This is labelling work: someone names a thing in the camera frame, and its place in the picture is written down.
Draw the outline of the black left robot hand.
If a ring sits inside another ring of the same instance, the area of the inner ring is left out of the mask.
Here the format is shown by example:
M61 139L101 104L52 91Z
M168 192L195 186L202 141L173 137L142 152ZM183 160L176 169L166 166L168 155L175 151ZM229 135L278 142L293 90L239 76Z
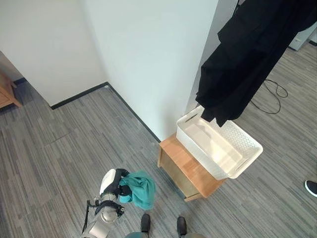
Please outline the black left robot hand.
M120 185L121 179L128 175L126 169L110 169L102 179L100 198L114 201L118 196L131 195L132 191L128 185Z

